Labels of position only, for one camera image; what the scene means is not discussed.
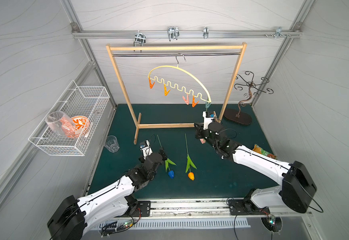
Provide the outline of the orange tulip flower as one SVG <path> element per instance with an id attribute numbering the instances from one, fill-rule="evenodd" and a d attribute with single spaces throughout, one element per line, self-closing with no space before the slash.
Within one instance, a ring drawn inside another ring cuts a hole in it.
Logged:
<path id="1" fill-rule="evenodd" d="M 194 164 L 194 162 L 192 161 L 192 159 L 191 159 L 191 157 L 189 155 L 189 149 L 188 149 L 188 143 L 187 143 L 187 136 L 186 136 L 186 134 L 184 136 L 185 136 L 186 160 L 187 160 L 185 172 L 187 173 L 188 178 L 191 181 L 194 181 L 195 180 L 195 176 L 194 176 L 194 173 L 192 172 L 192 169 L 197 170 L 197 167 L 196 167 L 196 165 Z"/>

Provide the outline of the teal clothes peg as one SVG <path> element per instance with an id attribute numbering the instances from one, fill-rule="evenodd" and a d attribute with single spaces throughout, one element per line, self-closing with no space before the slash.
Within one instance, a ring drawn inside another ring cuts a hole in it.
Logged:
<path id="1" fill-rule="evenodd" d="M 205 109 L 206 111 L 208 110 L 208 108 L 210 107 L 211 103 L 210 102 L 205 102 Z"/>

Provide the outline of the pink clothes peg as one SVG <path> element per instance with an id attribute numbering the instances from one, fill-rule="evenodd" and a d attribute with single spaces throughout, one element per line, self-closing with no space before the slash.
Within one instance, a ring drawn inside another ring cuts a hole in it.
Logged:
<path id="1" fill-rule="evenodd" d="M 187 94 L 186 97 L 183 96 L 182 98 L 183 98 L 185 104 L 186 104 L 186 105 L 189 105 L 189 103 L 190 103 L 190 101 L 189 101 L 189 95 Z"/>

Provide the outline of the yellow wavy clothes hanger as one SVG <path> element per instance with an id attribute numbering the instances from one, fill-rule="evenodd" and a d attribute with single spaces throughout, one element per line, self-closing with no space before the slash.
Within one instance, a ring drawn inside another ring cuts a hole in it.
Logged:
<path id="1" fill-rule="evenodd" d="M 160 65 L 154 67 L 147 75 L 155 80 L 155 85 L 166 85 L 169 93 L 178 91 L 186 95 L 189 95 L 189 104 L 192 104 L 192 96 L 195 96 L 195 101 L 210 102 L 212 103 L 212 97 L 207 87 L 202 83 L 198 77 L 190 73 L 186 69 L 180 67 L 178 57 L 185 58 L 184 54 L 176 54 L 175 65 Z"/>

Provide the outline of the blue tulip flower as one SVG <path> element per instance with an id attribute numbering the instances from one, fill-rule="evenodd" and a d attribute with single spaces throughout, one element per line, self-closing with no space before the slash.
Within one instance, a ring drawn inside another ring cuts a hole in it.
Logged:
<path id="1" fill-rule="evenodd" d="M 157 139 L 158 139 L 158 142 L 160 144 L 160 149 L 164 149 L 164 147 L 162 146 L 161 141 L 159 139 L 159 136 L 157 136 Z M 169 158 L 164 163 L 165 163 L 165 172 L 168 174 L 168 176 L 171 179 L 174 179 L 174 171 L 170 169 L 170 165 L 176 166 L 176 163 L 171 161 Z"/>

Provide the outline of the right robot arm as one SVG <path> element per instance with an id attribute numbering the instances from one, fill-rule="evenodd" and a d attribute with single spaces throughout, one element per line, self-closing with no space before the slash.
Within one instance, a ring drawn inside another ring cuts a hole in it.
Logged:
<path id="1" fill-rule="evenodd" d="M 245 204 L 258 209 L 286 206 L 300 214 L 311 207 L 317 187 L 303 163 L 282 162 L 256 153 L 229 139 L 227 130 L 218 122 L 195 123 L 194 127 L 196 139 L 210 144 L 221 159 L 246 166 L 277 183 L 276 187 L 251 190 L 245 196 Z"/>

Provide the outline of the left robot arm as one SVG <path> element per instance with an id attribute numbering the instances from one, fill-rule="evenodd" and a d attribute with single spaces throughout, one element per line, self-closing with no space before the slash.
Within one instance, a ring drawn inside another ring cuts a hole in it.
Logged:
<path id="1" fill-rule="evenodd" d="M 167 160 L 164 150 L 140 157 L 141 163 L 113 184 L 84 197 L 65 198 L 47 222 L 53 240 L 80 240 L 88 231 L 114 217 L 132 215 L 137 208 L 133 194 L 148 185 Z"/>

